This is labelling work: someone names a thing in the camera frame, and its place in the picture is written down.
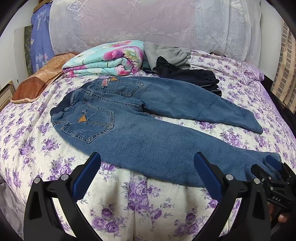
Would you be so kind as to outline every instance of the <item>pillow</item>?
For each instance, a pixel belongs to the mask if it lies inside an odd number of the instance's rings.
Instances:
[[[260,27],[260,17],[251,18],[248,5],[260,8],[258,0],[55,0],[49,32],[55,54],[141,40],[238,61],[252,55],[259,62],[259,55],[249,49],[252,41],[260,53],[260,36],[254,35],[256,41],[251,36],[253,22]]]
[[[64,74],[62,66],[77,54],[65,53],[51,58],[45,66],[21,82],[11,98],[11,102],[20,104],[37,100],[51,83]]]

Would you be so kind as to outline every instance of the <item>curtain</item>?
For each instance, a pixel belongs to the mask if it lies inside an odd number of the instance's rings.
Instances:
[[[296,111],[296,42],[283,21],[281,54],[271,91],[293,114]]]

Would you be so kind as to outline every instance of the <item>floral bedspread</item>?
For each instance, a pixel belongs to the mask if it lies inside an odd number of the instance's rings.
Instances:
[[[256,73],[245,64],[193,51],[192,68],[212,70],[220,80],[222,97],[251,110],[263,134],[225,124],[172,119],[163,121],[215,136],[233,146],[278,152],[296,170],[296,140],[265,89],[254,80]],[[135,75],[146,75],[140,71]],[[36,176],[55,180],[71,173],[88,156],[65,142],[54,130],[49,112],[63,96],[96,76],[56,80],[33,103],[10,103],[0,113],[0,175],[26,204]],[[66,232],[73,235],[57,200],[54,201]],[[226,233],[240,200],[233,207]],[[78,206],[103,240],[192,240],[217,205],[206,189],[147,178],[138,173],[102,163],[85,197]]]

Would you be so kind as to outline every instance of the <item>floral blanket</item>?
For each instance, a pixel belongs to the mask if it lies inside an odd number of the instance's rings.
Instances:
[[[234,60],[193,51],[192,69],[212,70],[220,80],[222,97],[251,110],[263,134],[225,124],[155,118],[215,136],[233,146],[278,152],[296,171],[296,140],[283,121],[256,73]],[[135,75],[146,75],[140,71]],[[33,103],[8,104],[0,113],[0,175],[26,204],[36,176],[55,180],[71,173],[88,156],[65,142],[54,130],[49,111],[66,93],[96,76],[60,78]],[[57,200],[54,200],[64,229],[73,235]],[[147,178],[126,169],[102,163],[85,197],[78,206],[103,240],[189,240],[209,219],[217,205],[206,189]],[[236,216],[240,200],[233,207],[223,233]]]
[[[143,53],[142,41],[106,43],[85,50],[62,69],[66,77],[134,74],[142,66]]]

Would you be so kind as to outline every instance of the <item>blue gripper pad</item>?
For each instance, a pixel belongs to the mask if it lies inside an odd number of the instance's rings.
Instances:
[[[84,167],[76,181],[73,183],[72,199],[77,202],[83,199],[92,180],[101,167],[101,156],[95,153],[89,163]]]
[[[271,165],[275,170],[277,171],[281,171],[283,169],[281,163],[276,160],[275,158],[273,158],[271,155],[268,155],[266,158],[265,158],[266,162]]]
[[[223,198],[222,186],[216,175],[199,153],[194,155],[193,163],[211,198],[220,202]]]

